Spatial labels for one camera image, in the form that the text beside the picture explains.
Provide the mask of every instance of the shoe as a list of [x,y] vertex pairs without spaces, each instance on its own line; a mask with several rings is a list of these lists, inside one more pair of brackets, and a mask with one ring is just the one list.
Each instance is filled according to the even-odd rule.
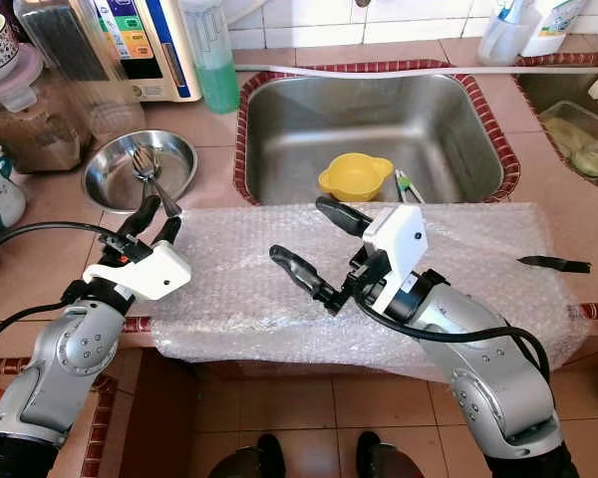
[[283,462],[281,445],[275,435],[261,435],[257,441],[257,448],[262,452],[259,458],[262,478],[284,478],[286,465]]
[[364,431],[357,441],[357,474],[359,478],[372,478],[372,456],[370,449],[381,443],[374,431]]

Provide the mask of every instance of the green liquid bottle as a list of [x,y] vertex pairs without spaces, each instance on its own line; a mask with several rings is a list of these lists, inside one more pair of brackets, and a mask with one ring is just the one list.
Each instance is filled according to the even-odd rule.
[[239,87],[221,0],[179,0],[204,101],[214,113],[239,107]]

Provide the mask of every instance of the countertop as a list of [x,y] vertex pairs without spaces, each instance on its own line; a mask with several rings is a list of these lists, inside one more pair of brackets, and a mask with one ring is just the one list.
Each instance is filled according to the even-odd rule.
[[[235,52],[236,64],[305,66],[432,58],[476,65],[479,39]],[[598,51],[597,36],[570,36],[561,51]],[[252,74],[239,74],[241,83]],[[540,205],[555,254],[593,264],[591,275],[564,275],[580,303],[598,303],[598,188],[560,160],[511,76],[476,76],[489,106],[521,164],[511,201]],[[178,201],[181,207],[250,207],[233,188],[236,113],[218,116],[203,103],[145,104],[148,127],[172,130],[194,144],[199,168]],[[82,170],[21,176],[28,198],[20,224],[47,220],[100,223],[115,228],[125,216],[104,212],[80,185]],[[91,233],[41,231],[13,240],[0,251],[0,321],[26,307],[57,302],[99,254]],[[32,316],[0,337],[0,358],[26,357],[37,334],[57,314]],[[150,334],[124,334],[123,347],[151,347]]]

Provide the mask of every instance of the bubble wrap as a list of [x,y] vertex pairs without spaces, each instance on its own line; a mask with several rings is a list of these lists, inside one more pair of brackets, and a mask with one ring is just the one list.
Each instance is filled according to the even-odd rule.
[[[370,216],[386,204],[360,209]],[[559,272],[525,266],[549,255],[545,221],[531,204],[422,206],[430,249],[417,270],[434,268],[462,292],[535,334],[552,367],[587,335],[588,324]],[[364,365],[424,379],[440,371],[413,340],[376,324],[353,300],[338,316],[313,302],[268,257],[280,244],[311,262],[339,287],[362,241],[314,205],[195,210],[176,241],[192,280],[149,305],[159,351],[187,361],[260,359]]]

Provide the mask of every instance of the metal bowl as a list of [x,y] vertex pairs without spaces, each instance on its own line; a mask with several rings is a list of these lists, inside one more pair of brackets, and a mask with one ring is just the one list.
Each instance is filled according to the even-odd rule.
[[197,152],[174,132],[143,129],[117,137],[96,152],[82,176],[87,195],[107,211],[133,212],[142,202],[143,183],[133,169],[139,145],[154,150],[160,165],[155,179],[173,199],[181,197],[195,175]]

